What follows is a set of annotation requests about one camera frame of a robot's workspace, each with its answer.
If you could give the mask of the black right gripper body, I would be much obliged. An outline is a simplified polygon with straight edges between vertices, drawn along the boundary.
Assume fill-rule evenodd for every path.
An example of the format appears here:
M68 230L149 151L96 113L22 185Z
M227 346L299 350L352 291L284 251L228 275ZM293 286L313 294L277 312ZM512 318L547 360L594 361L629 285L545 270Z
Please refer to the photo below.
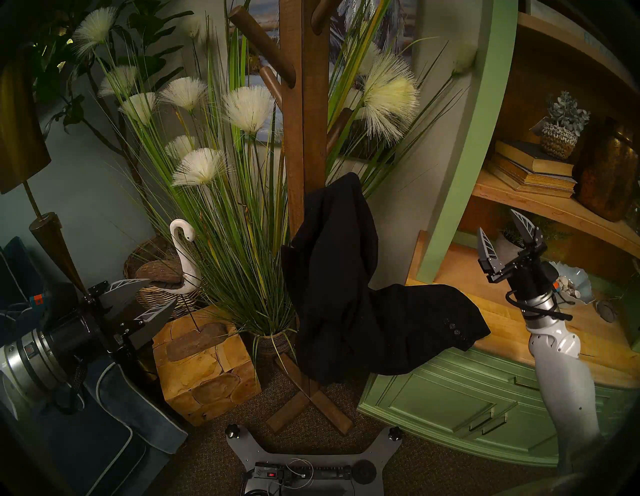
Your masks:
M497 255L503 263L502 276L499 280L488 280L488 282L500 284L506 281L519 302L551 293L554 268L541 259L547 248L547 244L524 248L519 250L511 260L503 260Z

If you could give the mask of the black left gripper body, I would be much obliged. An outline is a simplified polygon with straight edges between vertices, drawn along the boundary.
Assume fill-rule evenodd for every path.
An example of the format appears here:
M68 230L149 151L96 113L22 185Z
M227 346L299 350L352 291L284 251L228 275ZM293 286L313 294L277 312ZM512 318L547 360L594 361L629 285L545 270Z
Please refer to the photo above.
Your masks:
M47 345L50 358L61 369L74 369L78 364L90 364L98 358L111 355L116 363L126 363L126 344L117 343L116 331L126 308L120 303L99 315L86 305L77 305L56 315L47 312Z

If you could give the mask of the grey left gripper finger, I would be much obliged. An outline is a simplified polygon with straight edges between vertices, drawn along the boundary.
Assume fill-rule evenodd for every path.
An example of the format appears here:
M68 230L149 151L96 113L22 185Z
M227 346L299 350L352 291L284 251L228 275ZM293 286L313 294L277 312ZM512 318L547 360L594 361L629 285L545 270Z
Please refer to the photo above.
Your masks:
M150 308L120 325L120 337L123 343L129 343L134 350L140 350L165 327L172 319L177 299L171 299L166 305Z
M148 278L101 281L89 288L89 295L99 303L103 313L119 313L135 298L139 290L151 283Z

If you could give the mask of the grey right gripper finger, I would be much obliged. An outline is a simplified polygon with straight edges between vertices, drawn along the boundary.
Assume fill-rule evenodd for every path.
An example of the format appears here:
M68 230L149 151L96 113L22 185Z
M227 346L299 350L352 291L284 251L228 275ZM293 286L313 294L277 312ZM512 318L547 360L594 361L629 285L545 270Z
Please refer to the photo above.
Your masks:
M488 280L499 280L503 275L503 263L497 257L492 242L485 231L479 227L477 230L478 263Z
M510 241L517 247L541 247L544 245L542 231L519 210L510 209Z

